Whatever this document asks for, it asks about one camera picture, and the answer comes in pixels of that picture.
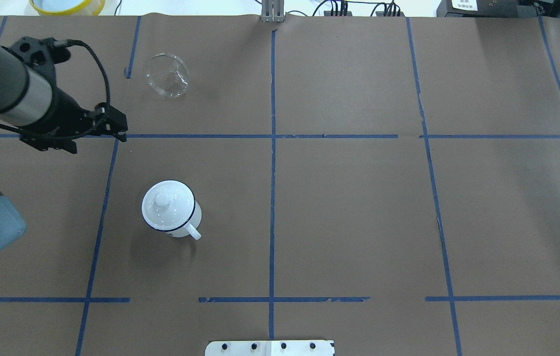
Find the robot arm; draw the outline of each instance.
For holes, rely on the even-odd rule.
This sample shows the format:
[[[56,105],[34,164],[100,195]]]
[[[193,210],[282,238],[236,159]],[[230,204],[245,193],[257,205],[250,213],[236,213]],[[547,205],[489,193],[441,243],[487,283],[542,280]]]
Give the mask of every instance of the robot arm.
[[[85,47],[95,59],[106,85],[106,103],[94,111],[81,108],[56,86],[55,65],[70,59],[67,49]],[[0,47],[0,119],[17,129],[20,140],[47,151],[77,153],[74,139],[84,135],[112,135],[126,141],[126,116],[110,105],[108,78],[92,49],[82,41],[21,38],[10,48]]]
[[[81,108],[56,86],[55,65],[70,59],[67,49],[85,47],[104,77],[106,102],[95,110]],[[20,140],[40,151],[49,148],[77,153],[75,139],[111,135],[126,141],[126,116],[110,104],[108,78],[93,50],[82,41],[21,38],[0,47],[0,128],[20,134]],[[27,226],[11,201],[0,192],[0,250],[24,234]]]

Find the black cable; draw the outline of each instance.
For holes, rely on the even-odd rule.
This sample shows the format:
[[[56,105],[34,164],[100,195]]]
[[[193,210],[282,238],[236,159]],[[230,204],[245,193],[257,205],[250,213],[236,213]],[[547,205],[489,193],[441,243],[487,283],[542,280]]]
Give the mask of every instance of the black cable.
[[[289,12],[287,12],[287,13],[300,13],[300,14],[303,14],[304,16],[308,17],[307,14],[303,13],[302,11],[298,11],[298,10],[291,10],[291,11],[289,11]]]
[[[49,136],[49,135],[40,135],[38,133],[30,133],[29,131],[26,130],[22,130],[19,128],[13,128],[12,126],[7,126],[4,124],[0,124],[0,129],[5,130],[5,131],[10,131],[12,133],[15,134],[20,134],[20,135],[24,135],[27,137],[33,137],[36,139],[45,139],[45,140],[73,140],[73,139],[79,139],[80,137],[84,137],[86,135],[88,135],[89,133],[92,133],[98,126],[100,126],[105,119],[101,119],[99,120],[96,125],[94,125],[92,128],[88,129],[87,131],[84,131],[83,133],[81,133],[80,135],[73,135],[73,136],[68,136],[68,137],[56,137],[56,136]]]
[[[372,5],[380,4],[380,2],[351,1],[351,0],[348,0],[348,2],[351,2],[352,4],[372,4]]]
[[[108,86],[108,76],[106,75],[106,72],[104,71],[104,66],[102,65],[102,62],[99,61],[99,58],[97,58],[97,54],[95,54],[94,50],[89,45],[84,43],[83,41],[76,40],[76,39],[68,39],[67,43],[69,44],[69,46],[79,45],[80,47],[86,48],[86,50],[88,50],[90,55],[93,57],[95,63],[97,63],[97,67],[99,68],[99,71],[102,73],[102,77],[104,79],[104,89],[106,90],[106,106],[110,106],[111,105],[111,88],[110,88],[110,86]]]
[[[336,0],[324,0],[322,2],[319,3],[319,5],[317,5],[317,7],[315,8],[315,11],[313,11],[313,16],[315,16],[317,14],[317,10],[321,7],[321,5],[324,5],[326,2],[331,2],[332,4],[335,5],[335,9],[337,9],[337,2]],[[332,4],[330,5],[330,13],[332,14]]]
[[[106,72],[104,71],[104,66],[102,65],[102,62],[99,61],[99,58],[97,58],[97,54],[95,54],[94,50],[89,45],[84,43],[83,41],[68,39],[67,40],[67,47],[71,47],[72,45],[78,45],[80,47],[86,48],[86,50],[88,50],[88,52],[91,54],[91,56],[95,60],[95,63],[97,63],[97,66],[99,67],[99,71],[102,73],[102,77],[104,79],[104,88],[106,90],[106,107],[104,107],[104,110],[108,110],[108,107],[111,106],[111,90],[110,90],[110,86],[108,84],[108,76],[106,75]],[[7,125],[4,125],[4,124],[0,124],[0,129],[6,130],[6,131],[11,131],[12,133],[24,135],[24,136],[27,136],[27,137],[33,137],[33,138],[36,138],[36,139],[75,140],[75,139],[79,139],[81,137],[84,137],[84,136],[88,135],[89,133],[92,133],[93,131],[98,129],[100,126],[102,126],[102,124],[104,124],[104,122],[106,122],[106,117],[103,117],[102,119],[97,120],[97,122],[87,131],[84,131],[83,133],[79,133],[77,135],[67,136],[67,137],[40,135],[38,133],[31,133],[30,131],[26,131],[26,130],[19,129],[19,128],[13,128],[11,126],[7,126]]]
[[[115,12],[113,13],[113,16],[117,16],[117,10],[120,8],[120,5],[122,4],[123,0],[120,0],[120,3],[117,4],[117,7],[115,8]]]
[[[385,11],[388,9],[388,4],[380,2],[374,6],[374,8],[372,9],[372,13],[370,13],[370,17],[372,17],[372,15],[377,11],[377,7],[379,7],[379,5],[383,5],[383,13],[385,13]]]

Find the mug handle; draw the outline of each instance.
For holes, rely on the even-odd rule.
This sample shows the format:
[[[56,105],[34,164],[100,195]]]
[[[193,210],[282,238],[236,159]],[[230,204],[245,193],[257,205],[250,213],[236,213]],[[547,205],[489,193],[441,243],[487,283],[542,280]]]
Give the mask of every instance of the mug handle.
[[[191,223],[187,223],[183,226],[183,228],[187,231],[188,234],[191,234],[192,237],[194,237],[195,240],[198,240],[201,238],[201,234],[199,234],[199,232],[194,228],[194,226],[192,226]]]

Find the white plastic plate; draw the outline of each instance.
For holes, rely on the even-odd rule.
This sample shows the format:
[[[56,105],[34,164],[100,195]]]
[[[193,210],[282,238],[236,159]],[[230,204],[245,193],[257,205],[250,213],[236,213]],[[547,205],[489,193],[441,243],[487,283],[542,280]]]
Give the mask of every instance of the white plastic plate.
[[[205,356],[334,356],[335,342],[329,340],[273,340],[210,342]]]

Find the yellow container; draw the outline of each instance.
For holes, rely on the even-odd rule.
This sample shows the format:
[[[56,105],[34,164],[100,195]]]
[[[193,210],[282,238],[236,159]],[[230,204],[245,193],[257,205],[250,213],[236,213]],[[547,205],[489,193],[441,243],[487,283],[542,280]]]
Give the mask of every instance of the yellow container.
[[[44,6],[45,0],[29,0],[29,3],[38,14],[47,16],[64,16],[64,15],[93,15],[97,16],[102,11],[106,0],[83,0],[73,7],[67,6],[67,9],[49,9]]]

